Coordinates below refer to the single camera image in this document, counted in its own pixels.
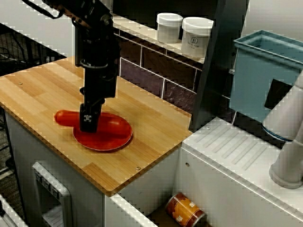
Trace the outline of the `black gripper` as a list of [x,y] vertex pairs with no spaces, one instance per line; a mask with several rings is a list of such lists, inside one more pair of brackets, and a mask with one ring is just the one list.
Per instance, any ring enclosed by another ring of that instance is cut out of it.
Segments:
[[84,102],[80,105],[80,130],[97,132],[101,106],[105,99],[116,95],[117,64],[114,62],[103,66],[94,66],[84,59],[80,61],[84,72],[84,87],[80,92]]

